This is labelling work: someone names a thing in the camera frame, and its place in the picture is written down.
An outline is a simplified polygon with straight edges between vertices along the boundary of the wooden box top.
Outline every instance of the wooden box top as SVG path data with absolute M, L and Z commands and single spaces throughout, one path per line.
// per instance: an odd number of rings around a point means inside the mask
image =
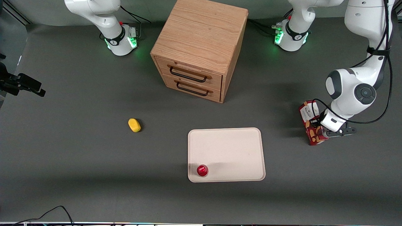
M 208 0 L 177 0 L 151 54 L 226 74 L 248 10 Z

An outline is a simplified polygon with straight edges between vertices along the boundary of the wooden drawer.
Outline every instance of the wooden drawer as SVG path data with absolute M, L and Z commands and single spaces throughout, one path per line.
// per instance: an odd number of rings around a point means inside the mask
M 169 88 L 215 102 L 219 102 L 220 100 L 221 92 L 218 90 L 196 86 L 167 75 L 162 75 L 162 79 Z
M 174 61 L 165 60 L 155 57 L 155 61 L 162 74 L 171 76 L 178 81 L 183 81 L 188 84 L 205 87 L 206 89 L 212 88 L 221 90 L 222 76 L 197 70 L 188 66 L 177 64 Z

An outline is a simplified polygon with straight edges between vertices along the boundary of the red can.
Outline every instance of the red can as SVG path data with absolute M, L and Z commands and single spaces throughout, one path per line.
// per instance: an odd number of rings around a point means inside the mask
M 198 166 L 197 173 L 200 177 L 205 177 L 206 175 L 208 175 L 208 167 L 205 165 Z

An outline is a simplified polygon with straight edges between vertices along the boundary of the wooden drawer cabinet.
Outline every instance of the wooden drawer cabinet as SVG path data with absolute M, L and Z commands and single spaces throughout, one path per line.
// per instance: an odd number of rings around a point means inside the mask
M 169 88 L 223 103 L 248 11 L 208 0 L 177 0 L 151 51 Z

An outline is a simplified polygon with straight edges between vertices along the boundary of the gray table surface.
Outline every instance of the gray table surface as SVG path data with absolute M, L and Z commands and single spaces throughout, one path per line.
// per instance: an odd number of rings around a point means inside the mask
M 149 52 L 162 24 L 144 26 L 139 48 L 111 54 L 95 26 L 32 26 L 17 68 L 44 98 L 8 95 L 0 110 L 0 221 L 65 205 L 75 221 L 214 224 L 402 222 L 402 41 L 394 36 L 394 92 L 387 115 L 353 136 L 309 146 L 297 107 L 330 102 L 328 73 L 364 59 L 367 40 L 342 18 L 318 18 L 298 52 L 280 50 L 248 24 L 226 102 L 165 87 Z M 376 102 L 384 109 L 389 73 Z M 133 133 L 129 118 L 138 118 Z M 267 176 L 259 182 L 191 183 L 192 129 L 257 127 Z M 46 221 L 66 221 L 62 211 Z

